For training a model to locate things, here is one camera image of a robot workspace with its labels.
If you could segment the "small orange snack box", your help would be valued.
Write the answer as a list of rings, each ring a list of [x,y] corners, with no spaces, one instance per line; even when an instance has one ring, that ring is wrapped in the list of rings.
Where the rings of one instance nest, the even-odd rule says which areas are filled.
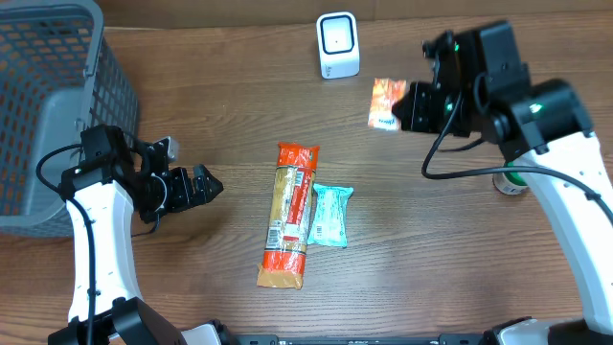
[[[392,113],[392,107],[403,98],[406,89],[406,80],[375,79],[368,126],[383,130],[400,130],[400,122]]]

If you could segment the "long red orange spaghetti pack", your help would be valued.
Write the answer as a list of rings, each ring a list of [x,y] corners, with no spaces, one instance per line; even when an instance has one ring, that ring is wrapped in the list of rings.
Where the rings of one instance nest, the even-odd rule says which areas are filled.
[[[303,286],[319,150],[318,146],[279,144],[259,287]]]

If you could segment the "green lid white jar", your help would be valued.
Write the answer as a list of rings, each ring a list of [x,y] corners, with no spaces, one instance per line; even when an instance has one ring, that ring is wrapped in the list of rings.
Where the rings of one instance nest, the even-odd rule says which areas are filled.
[[[507,196],[518,196],[528,190],[528,185],[518,172],[498,172],[492,176],[494,187]]]

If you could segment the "teal orange snack packet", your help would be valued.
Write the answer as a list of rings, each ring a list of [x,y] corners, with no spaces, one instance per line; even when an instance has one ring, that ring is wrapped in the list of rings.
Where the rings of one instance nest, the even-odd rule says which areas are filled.
[[[347,206],[353,188],[316,183],[314,191],[317,194],[316,210],[307,243],[345,248],[348,245]]]

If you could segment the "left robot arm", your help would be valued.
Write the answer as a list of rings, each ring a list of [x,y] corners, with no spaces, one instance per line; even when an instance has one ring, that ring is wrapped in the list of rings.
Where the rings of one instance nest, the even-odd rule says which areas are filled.
[[[214,200],[222,183],[203,165],[172,168],[178,149],[170,137],[128,144],[117,126],[84,130],[84,155],[53,186],[74,231],[75,289],[65,328],[51,344],[234,344],[218,320],[181,331],[145,303],[136,277],[132,218],[157,226],[163,216]]]

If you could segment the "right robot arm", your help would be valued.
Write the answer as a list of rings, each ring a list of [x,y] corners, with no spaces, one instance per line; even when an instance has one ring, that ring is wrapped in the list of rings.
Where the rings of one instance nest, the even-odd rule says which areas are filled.
[[[523,317],[482,335],[485,344],[608,344],[612,340],[612,184],[592,120],[560,79],[532,83],[512,26],[447,31],[422,45],[433,79],[415,81],[392,108],[405,131],[449,134],[499,148],[542,207],[574,274],[578,319]]]

